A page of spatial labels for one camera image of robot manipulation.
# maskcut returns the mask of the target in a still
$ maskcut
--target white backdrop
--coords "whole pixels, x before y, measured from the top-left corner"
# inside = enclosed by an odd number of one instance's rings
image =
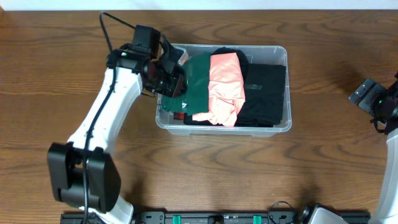
[[[13,10],[398,9],[398,0],[0,0]]]

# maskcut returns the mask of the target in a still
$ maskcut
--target wooden table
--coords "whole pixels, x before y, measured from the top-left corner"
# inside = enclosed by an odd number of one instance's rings
[[[348,101],[366,77],[398,69],[397,11],[118,11],[173,43],[281,45],[288,51],[293,127],[271,138],[174,136],[142,97],[114,160],[127,201],[167,210],[267,210],[316,200],[374,212],[386,136]],[[106,20],[114,46],[133,30]],[[5,12],[0,21],[0,222],[57,223],[46,153],[86,116],[108,49],[98,12]]]

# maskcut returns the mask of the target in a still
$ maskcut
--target transparent plastic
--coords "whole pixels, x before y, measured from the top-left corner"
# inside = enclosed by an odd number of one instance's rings
[[[199,45],[199,44],[173,44],[183,47],[189,56],[203,52],[214,52],[220,47],[242,50],[249,63],[263,63],[269,65],[286,66],[286,83],[284,95],[284,113],[280,124],[273,128],[253,127],[224,127],[224,126],[193,126],[185,125],[182,120],[173,119],[173,113],[162,109],[162,95],[157,99],[156,124],[167,129],[172,134],[237,134],[249,136],[271,137],[277,133],[284,133],[292,127],[292,112],[290,109],[289,71],[287,66],[287,52],[281,46],[227,46],[227,45]]]

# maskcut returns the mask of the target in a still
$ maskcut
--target cable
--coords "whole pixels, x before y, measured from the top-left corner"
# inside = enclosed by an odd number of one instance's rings
[[[269,208],[268,214],[270,214],[271,209],[272,209],[275,205],[279,205],[279,203],[285,203],[285,204],[287,204],[288,206],[290,206],[291,209],[294,210],[294,208],[293,208],[289,203],[287,203],[287,202],[285,202],[285,201],[277,201],[277,202],[275,202],[275,203],[271,206],[271,208]],[[271,217],[271,216],[272,216],[272,215],[268,215],[268,219],[271,220],[271,222],[272,222],[273,224],[276,224],[276,222],[274,222],[274,218]],[[294,223],[294,219],[293,219],[293,221],[291,221],[291,222],[289,222],[289,223],[286,223],[286,224],[293,224],[293,223]]]
[[[104,22],[102,20],[102,15],[103,14],[105,16],[109,16],[110,18],[112,18],[112,19],[114,19],[114,20],[116,20],[116,21],[118,21],[118,22],[120,22],[120,23],[122,23],[122,24],[124,24],[124,25],[126,25],[128,27],[130,27],[130,28],[133,28],[133,29],[136,29],[136,28],[134,26],[128,24],[127,22],[124,22],[124,21],[118,19],[117,17],[114,17],[114,16],[110,15],[107,12],[101,12],[99,14],[99,22],[101,23],[101,27],[102,27],[102,30],[104,32],[106,43],[108,44],[109,52],[112,53],[112,50],[113,50],[112,44],[111,44],[111,41],[109,39],[109,35],[108,35],[108,33],[107,33],[106,29],[105,29]],[[102,110],[104,109],[104,107],[106,105],[106,102],[109,100],[109,97],[111,96],[112,92],[114,91],[114,86],[116,84],[116,65],[117,65],[116,63],[117,63],[117,60],[115,60],[115,62],[113,64],[112,84],[109,86],[109,91],[106,94],[105,99],[102,102],[101,106],[99,106],[98,111],[95,114],[95,116],[93,118],[93,121],[91,122],[90,127],[88,128],[87,134],[86,134],[86,141],[85,141],[85,146],[84,146],[84,149],[83,149],[83,189],[85,191],[85,215],[83,217],[83,224],[86,224],[88,222],[88,195],[89,195],[89,186],[88,186],[88,184],[89,183],[88,183],[88,177],[87,177],[87,154],[88,154],[88,149],[90,148],[90,139],[93,137],[93,130],[94,130],[95,123],[97,122]]]

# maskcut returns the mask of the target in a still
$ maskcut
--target storage container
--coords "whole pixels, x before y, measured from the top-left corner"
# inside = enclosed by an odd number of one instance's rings
[[[286,87],[284,95],[284,112],[280,124],[273,128],[254,127],[224,127],[224,126],[193,126],[185,125],[182,120],[173,119],[173,113],[162,109],[162,95],[157,100],[156,123],[160,128],[167,129],[172,134],[237,134],[249,136],[271,137],[277,133],[288,131],[292,127],[292,113],[290,110],[289,73],[287,67],[287,52],[281,46],[224,46],[200,44],[173,44],[183,47],[189,56],[203,52],[214,52],[220,47],[242,50],[249,63],[264,63],[269,65],[286,66]]]

